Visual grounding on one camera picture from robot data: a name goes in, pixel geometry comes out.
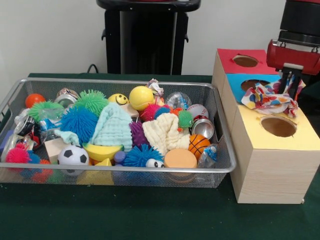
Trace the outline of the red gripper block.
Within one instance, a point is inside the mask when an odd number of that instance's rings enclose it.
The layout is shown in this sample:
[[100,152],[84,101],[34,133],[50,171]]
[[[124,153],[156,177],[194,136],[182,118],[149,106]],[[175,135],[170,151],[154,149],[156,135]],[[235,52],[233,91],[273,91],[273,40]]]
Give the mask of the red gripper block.
[[[299,70],[305,75],[317,75],[320,72],[320,47],[298,45],[272,39],[267,47],[266,63],[277,70],[284,68]],[[278,94],[285,92],[289,70],[282,71]],[[296,99],[300,93],[302,74],[295,72],[291,76],[291,98]]]

